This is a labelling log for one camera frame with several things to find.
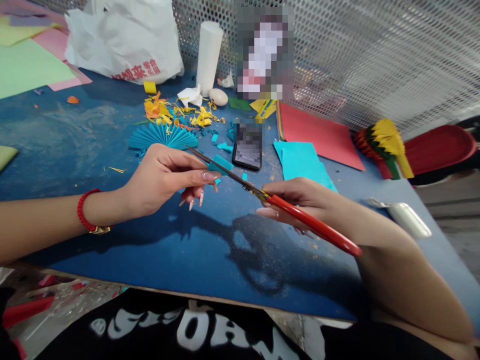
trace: blue table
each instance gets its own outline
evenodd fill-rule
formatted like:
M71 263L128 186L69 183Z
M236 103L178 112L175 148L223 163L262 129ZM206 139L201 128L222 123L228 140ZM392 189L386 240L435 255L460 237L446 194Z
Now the blue table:
M0 100L0 144L20 151L0 173L0 200L113 190L133 174L139 159L128 149L127 139L138 127L133 124L145 119L143 87L87 74L92 84L59 92L45 87L42 95L28 91ZM162 97L176 98L177 92L193 86L192 76L186 75L160 89ZM68 104L70 95L80 104ZM229 122L254 112L227 105L216 115ZM220 132L220 142L231 144L228 123L215 122L213 127ZM247 171L248 180L258 187L282 180L274 139L278 129L271 116L264 129L262 170ZM231 160L212 145L211 134L199 143L206 155ZM374 196L410 204L433 232L419 241L423 253L453 288L479 333L480 286L409 183L382 180L365 157L365 172L321 160L339 192L354 201ZM126 171L121 174L109 166ZM237 174L244 171L234 169ZM233 180L222 178L218 189L217 194L206 186L202 208L196 205L189 212L188 206L179 207L178 193L154 215L119 224L101 237L65 241L24 260L80 277L295 313L352 321L367 316L369 299L351 256L325 241L298 236L288 225L256 216L260 202Z

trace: metal mesh panel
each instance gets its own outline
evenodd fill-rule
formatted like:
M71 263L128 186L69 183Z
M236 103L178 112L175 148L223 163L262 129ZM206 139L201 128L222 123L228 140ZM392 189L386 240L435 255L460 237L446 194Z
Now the metal mesh panel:
M85 1L36 2L63 12ZM410 136L480 108L477 0L173 0L185 65L212 20L225 31L218 72L236 73L238 4L294 8L295 107L354 130L389 117Z

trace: blue paper fan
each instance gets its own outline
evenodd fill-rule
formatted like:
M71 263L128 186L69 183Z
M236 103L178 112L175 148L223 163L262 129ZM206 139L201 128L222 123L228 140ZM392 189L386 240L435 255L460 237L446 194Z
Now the blue paper fan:
M167 135L167 129L171 132L170 135ZM135 149L146 150L152 144L163 144L172 149L185 150L185 145L191 148L197 147L199 140L191 131L180 126L157 125L153 122L148 127L143 125L135 130L128 139L128 146Z

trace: white paper roll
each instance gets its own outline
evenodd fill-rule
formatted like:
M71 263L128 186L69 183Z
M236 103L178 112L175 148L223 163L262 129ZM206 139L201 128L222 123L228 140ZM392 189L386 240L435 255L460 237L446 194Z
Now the white paper roll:
M220 28L218 22L204 21L201 23L196 83L200 85L203 97L206 97L214 87L223 36L224 31Z

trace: red string bracelet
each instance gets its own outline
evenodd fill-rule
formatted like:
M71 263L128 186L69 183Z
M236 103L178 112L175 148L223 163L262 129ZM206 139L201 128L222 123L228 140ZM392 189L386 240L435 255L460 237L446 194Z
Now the red string bracelet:
M78 218L80 219L80 222L82 223L82 225L88 229L90 234L102 235L102 234L108 233L110 229L114 227L113 225L106 226L106 227L95 226L89 223L87 219L85 219L85 216L84 216L85 199L90 194L101 193L101 192L102 190L100 189L93 189L84 193L81 196L80 200L78 200L78 205L76 206L76 214L78 215Z

